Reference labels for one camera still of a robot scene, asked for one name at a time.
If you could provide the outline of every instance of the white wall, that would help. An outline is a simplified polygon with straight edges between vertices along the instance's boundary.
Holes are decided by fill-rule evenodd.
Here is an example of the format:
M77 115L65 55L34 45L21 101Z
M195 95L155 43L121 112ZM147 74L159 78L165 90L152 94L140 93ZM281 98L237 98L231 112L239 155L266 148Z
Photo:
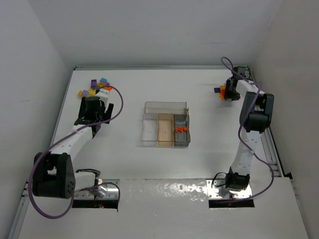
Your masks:
M29 0L72 67L256 57L281 0Z
M275 95L271 129L312 239L319 238L319 2L285 0L254 73Z
M48 147L69 71L26 0L0 2L0 238Z

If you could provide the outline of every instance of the metal frame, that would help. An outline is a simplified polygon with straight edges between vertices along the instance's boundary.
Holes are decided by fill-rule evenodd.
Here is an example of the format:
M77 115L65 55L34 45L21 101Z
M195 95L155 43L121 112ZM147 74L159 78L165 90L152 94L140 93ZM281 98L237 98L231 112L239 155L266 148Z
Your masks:
M165 70L175 70L175 69L187 69L187 70L222 70L225 69L224 66L127 66L127 67L115 67L115 66L78 66L75 67L73 70L74 71L88 71L88 70L154 70L154 69L165 69ZM70 82L71 82L71 78L72 78L73 73L70 75L69 81L68 81L68 85L67 88L65 90L65 94L64 94L64 98L63 98L63 102L61 105L61 109L59 112L59 116L54 128L54 132L53 132L53 136L52 136L52 140L50 144L53 144L54 142L54 138L56 135L56 131L57 131L57 127L61 118L61 114L62 114L62 109L65 103L65 99L66 99L66 95L70 86ZM277 169L277 171L279 172L279 177L283 176L283 171L281 168L281 164L279 161L279 157L277 154L277 150L275 148L274 145L274 141L273 141L273 137L271 134L271 131L269 129L266 129L265 134L267 134L267 137L265 136L264 138L262 137L262 144L263 144L263 148L266 154L266 159L269 163L274 165L275 170ZM17 209L14 221L12 223L11 226L11 230L9 233L9 239L17 239L19 237L21 228L22 228L22 224L23 224L23 220L24 217L26 215L26 211L29 205L29 198L28 198L28 192L27 192L27 186L28 186L28 182L26 182L24 190L22 192L22 196L21 196L21 201L19 204L19 207Z

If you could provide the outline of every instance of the cable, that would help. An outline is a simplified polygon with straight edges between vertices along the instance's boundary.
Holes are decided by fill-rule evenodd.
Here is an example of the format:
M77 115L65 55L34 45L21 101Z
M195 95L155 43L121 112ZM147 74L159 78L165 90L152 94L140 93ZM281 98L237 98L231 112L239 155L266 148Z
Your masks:
M119 188L118 185L116 185L115 183L112 183L112 182L106 182L106 183L101 183L101 184L98 184L98 185L95 185L95 186L92 186L92 187L89 187L89 188L83 188L83 189L80 189L79 191L86 191L86 190L92 190L92 189L96 189L102 185L106 185L106 184L111 184L113 186L115 186L118 190L119 190L119 197L118 197L118 208L117 210L119 211L119 202L120 202L120 197L121 197L121 190Z
M96 122L96 123L90 123L90 124L87 124L87 125L84 125L80 128L77 129L77 131L80 131L84 128L87 128L87 127L92 127L92 126L96 126L96 125L100 125L102 123L108 123L110 122L111 120L115 119L117 116L119 116L119 114L122 112L122 109L123 109L123 104L124 104L124 101L123 101L123 97L121 95L121 93L119 92L118 89L116 89L114 86L103 86L103 87L100 87L99 89L101 88L105 88L105 87L111 87L113 88L120 96L121 98L121 108L119 110L119 112L114 115L113 117L111 117L110 119L107 119L105 121L100 121L100 122ZM69 135L65 136L64 138L60 139L59 141L55 142L54 144L52 144L47 150L45 150L43 153L41 153L41 155L38 157L37 161L35 162L32 170L31 170L31 173L30 173L30 176L29 176L29 182L28 182L28 193L29 193L29 198L30 198L30 201L34 207L34 209L40 213L42 216L44 216L45 218L49 218L49 219L57 219L57 218L61 218L63 217L64 215L66 215L69 210L72 208L72 205L73 205L73 201L74 201L74 195L71 196L71 201L70 201L70 205L69 207L65 210L64 213L60 214L60 215L57 215L57 216L52 216L52 215L49 215L47 213L45 213L44 211L42 211L39 206L36 204L35 200L34 200L34 196L32 194L32 180L33 180L33 176L34 176L34 172L36 170L36 168L38 167L39 163L44 159L44 157L48 154L48 152L54 148L55 146L57 146L58 144L60 144L61 142L63 142L64 140L68 139L69 137L73 136L74 134L76 134L76 131L70 133Z
M258 84L261 85L261 83L258 83L258 84L257 84L257 83L251 83L246 77L244 77L244 76L238 74L238 73L235 72L233 69L230 69L230 68L225 64L225 62L223 61L223 59L228 60L228 61L231 63L231 65L233 65L232 62L231 62L231 60L229 60L227 57L222 57L222 58L220 58L221 63L222 63L228 70L230 70L233 74L235 74L235 75L241 77L243 80L245 80L246 82L249 82L249 83L252 84L252 85L256 85L256 86L257 86ZM271 165L270 165L269 163L267 163L266 161L262 160L260 157L258 157L258 155L253 151L253 149L252 149L248 144L246 144L246 142L242 139L241 134L240 134L240 133L241 133L241 129L242 129L243 126L244 126L244 122L245 122L246 119L248 118L249 113L250 113L251 109L254 107L254 105L255 105L255 103L256 103L256 100L257 100L257 98L258 98L258 96L259 96L259 93L260 93L260 91L261 91L261 86L260 86L260 87L257 86L257 88L258 88L258 91L257 91L257 93L256 93L256 95L255 95L255 97L254 97L254 99L253 99L251 105L249 106L248 110L246 111L246 114L245 114L245 117L244 117L243 121L240 122L240 126L239 126L239 129L238 129L238 138L239 138L239 140L253 153L253 155L257 158L258 161L260 161L260 162L266 164L266 165L269 167L270 172L271 172L271 181L270 181L269 185L268 185L264 190L262 190L261 192L256 193L255 195L252 195L252 196L250 196L250 197L248 197L248 198L236 199L236 200L234 200L234 201L229 201L230 203L245 201L245 200L252 199L252 198L254 198L254 197L257 197L257 196L263 194L264 192L266 192L266 191L273 185L274 179L275 179L275 174L274 174L273 169L271 168Z
M216 179L217 176L218 176L219 174L221 174L221 173L224 173L224 172L219 172L219 173L216 173L216 174L215 174L214 178L213 178L212 181L211 181L211 188L213 188L213 186L214 186L214 187L221 187L221 186L226 185L226 183L220 184L220 185L217 185L217 186L214 184L215 179Z

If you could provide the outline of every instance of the clear plastic box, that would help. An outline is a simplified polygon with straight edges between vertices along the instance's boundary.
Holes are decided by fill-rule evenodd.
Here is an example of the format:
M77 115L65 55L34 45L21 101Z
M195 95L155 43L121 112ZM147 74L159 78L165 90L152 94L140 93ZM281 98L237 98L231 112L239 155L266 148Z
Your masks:
M143 146L188 146L187 102L145 102L142 143Z

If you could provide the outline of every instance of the robotic arm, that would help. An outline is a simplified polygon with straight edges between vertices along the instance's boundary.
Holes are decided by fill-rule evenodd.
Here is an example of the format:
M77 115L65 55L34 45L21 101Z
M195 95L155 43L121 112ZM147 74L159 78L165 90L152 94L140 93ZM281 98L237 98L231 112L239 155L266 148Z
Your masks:
M86 142L94 138L101 125L87 127L78 131L84 125L109 120L113 104L106 109L109 91L97 90L96 96L83 97L78 119L71 132L76 134L55 146L40 162L32 182L32 192L36 196L53 198L70 198L74 191L94 186L100 172L93 169L73 171L72 162Z
M234 67L234 71L245 76L246 68ZM272 118L274 95L260 91L254 107L252 107L248 117L245 119L245 115L258 91L256 85L252 83L252 81L246 82L233 74L231 79L227 80L225 87L224 98L226 100L236 101L241 96L245 97L240 113L240 122L243 125L241 137L253 150L248 149L242 142L239 143L235 160L225 178L225 187L232 191L241 191L247 188L250 180L250 165L253 152L262 133L269 127Z

